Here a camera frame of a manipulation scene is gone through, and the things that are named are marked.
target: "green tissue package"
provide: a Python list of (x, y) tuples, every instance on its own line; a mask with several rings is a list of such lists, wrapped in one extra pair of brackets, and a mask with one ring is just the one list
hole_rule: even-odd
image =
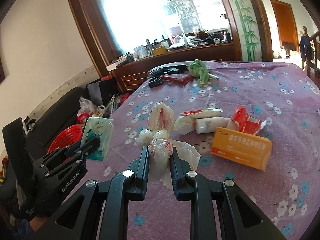
[(112, 119), (102, 117), (88, 118), (80, 146), (84, 145), (93, 137), (100, 139), (100, 146), (87, 157), (87, 160), (103, 161), (107, 157), (110, 137), (113, 131), (112, 121)]

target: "silver screw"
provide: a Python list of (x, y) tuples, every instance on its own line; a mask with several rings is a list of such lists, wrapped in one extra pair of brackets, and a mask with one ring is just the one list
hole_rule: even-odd
[(226, 179), (224, 184), (228, 187), (232, 187), (235, 183), (231, 179)]
[(189, 177), (195, 177), (195, 176), (197, 176), (197, 173), (196, 173), (195, 171), (188, 171), (188, 172), (187, 172), (187, 175), (188, 175)]
[(133, 171), (131, 171), (131, 170), (126, 170), (126, 171), (124, 171), (122, 174), (123, 174), (123, 176), (125, 176), (125, 177), (131, 177), (131, 176), (133, 175)]
[(86, 185), (87, 187), (93, 187), (94, 185), (96, 185), (96, 182), (95, 182), (93, 179), (89, 179), (89, 180), (85, 183), (85, 185)]

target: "bed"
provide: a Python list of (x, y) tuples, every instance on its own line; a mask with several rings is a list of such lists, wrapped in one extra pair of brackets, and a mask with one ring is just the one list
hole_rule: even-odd
[[(201, 154), (198, 172), (216, 181), (233, 179), (287, 239), (300, 239), (320, 207), (319, 89), (293, 64), (205, 64), (218, 81), (201, 88), (196, 80), (185, 86), (165, 82), (156, 88), (145, 82), (136, 90), (111, 117), (115, 128), (107, 159), (87, 161), (83, 182), (111, 179), (140, 157), (134, 139), (147, 126), (156, 102), (164, 101), (175, 117), (204, 107), (222, 108), (222, 116), (230, 117), (236, 106), (244, 105), (250, 115), (267, 121), (258, 134), (273, 143), (266, 171), (212, 155), (213, 134), (173, 132), (171, 138), (196, 147)], [(129, 204), (128, 239), (189, 239), (189, 226), (190, 204), (178, 202), (161, 181), (148, 183), (143, 202)]]

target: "blue sleeve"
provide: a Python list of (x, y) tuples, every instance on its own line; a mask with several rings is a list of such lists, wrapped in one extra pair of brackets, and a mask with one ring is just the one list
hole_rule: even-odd
[(18, 232), (13, 233), (17, 240), (28, 240), (34, 233), (30, 223), (27, 220), (22, 220), (21, 224), (18, 226)]

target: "green cloth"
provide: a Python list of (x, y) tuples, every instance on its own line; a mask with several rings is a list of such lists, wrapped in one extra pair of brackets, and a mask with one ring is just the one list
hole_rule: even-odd
[(191, 75), (198, 78), (197, 84), (199, 87), (204, 86), (209, 81), (209, 70), (201, 60), (196, 59), (191, 62), (188, 70)]

